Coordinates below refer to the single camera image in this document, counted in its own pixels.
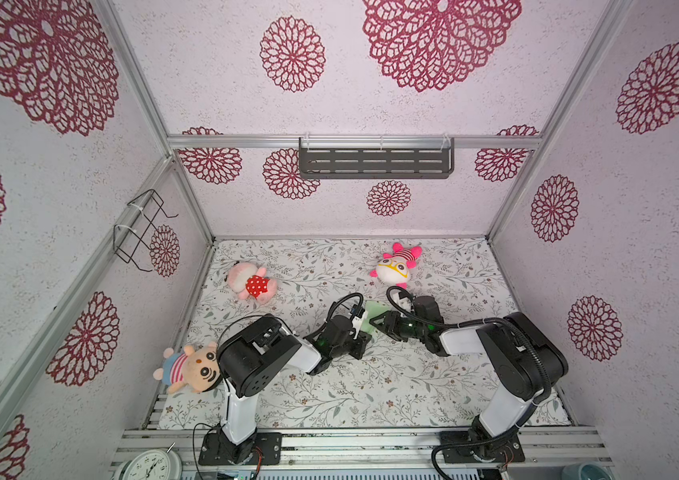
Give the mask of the light green paper sheet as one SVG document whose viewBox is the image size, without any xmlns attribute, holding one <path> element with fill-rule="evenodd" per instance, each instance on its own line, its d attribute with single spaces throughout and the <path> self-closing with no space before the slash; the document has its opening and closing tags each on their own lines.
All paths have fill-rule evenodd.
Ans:
<svg viewBox="0 0 679 480">
<path fill-rule="evenodd" d="M 371 324 L 371 320 L 385 315 L 391 310 L 389 304 L 367 300 L 363 304 L 357 303 L 351 307 L 351 324 L 353 324 L 353 342 L 361 341 L 361 334 L 373 334 L 377 328 Z"/>
</svg>

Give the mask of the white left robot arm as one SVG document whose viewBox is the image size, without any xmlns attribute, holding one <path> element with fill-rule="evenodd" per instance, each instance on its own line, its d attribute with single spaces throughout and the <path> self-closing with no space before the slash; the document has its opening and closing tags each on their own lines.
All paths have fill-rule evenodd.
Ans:
<svg viewBox="0 0 679 480">
<path fill-rule="evenodd" d="M 369 314 L 357 306 L 349 317 L 331 317 L 317 338 L 310 340 L 296 336 L 281 319 L 266 314 L 226 340 L 217 355 L 225 387 L 220 425 L 226 441 L 237 447 L 251 440 L 259 393 L 284 368 L 315 376 L 339 357 L 363 358 L 371 341 L 361 329 L 367 318 Z"/>
</svg>

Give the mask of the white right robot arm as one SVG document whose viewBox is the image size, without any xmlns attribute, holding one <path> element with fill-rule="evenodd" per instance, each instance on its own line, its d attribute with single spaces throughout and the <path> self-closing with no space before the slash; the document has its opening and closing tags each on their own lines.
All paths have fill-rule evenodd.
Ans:
<svg viewBox="0 0 679 480">
<path fill-rule="evenodd" d="M 485 353 L 501 386 L 473 426 L 481 439 L 515 434 L 569 373 L 561 350 L 521 312 L 446 324 L 387 311 L 369 323 L 395 341 L 415 338 L 438 356 Z"/>
</svg>

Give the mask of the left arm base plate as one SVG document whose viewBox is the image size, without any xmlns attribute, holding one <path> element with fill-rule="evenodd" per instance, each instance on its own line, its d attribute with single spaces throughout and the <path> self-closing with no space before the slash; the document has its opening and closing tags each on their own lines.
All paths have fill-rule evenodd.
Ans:
<svg viewBox="0 0 679 480">
<path fill-rule="evenodd" d="M 271 466 L 280 462 L 282 434 L 255 432 L 239 445 L 234 445 L 220 429 L 211 430 L 204 438 L 198 458 L 200 466 Z"/>
</svg>

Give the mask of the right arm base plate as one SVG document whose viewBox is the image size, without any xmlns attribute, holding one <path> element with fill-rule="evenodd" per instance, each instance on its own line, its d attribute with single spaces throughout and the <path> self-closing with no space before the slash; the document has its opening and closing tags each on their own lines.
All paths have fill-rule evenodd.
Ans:
<svg viewBox="0 0 679 480">
<path fill-rule="evenodd" d="M 517 427 L 497 436 L 481 429 L 445 431 L 439 434 L 439 441 L 447 464 L 525 462 Z"/>
</svg>

